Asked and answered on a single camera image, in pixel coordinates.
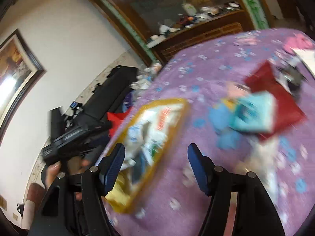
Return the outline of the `person's left hand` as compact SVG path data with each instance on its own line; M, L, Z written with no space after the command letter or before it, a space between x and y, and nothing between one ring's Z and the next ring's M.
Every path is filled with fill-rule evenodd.
M79 174L85 171L85 168L90 165L90 161L83 159L81 161ZM57 175L60 172L61 168L61 162L58 161L55 164L50 165L46 170L46 176L45 176L45 187L48 190Z

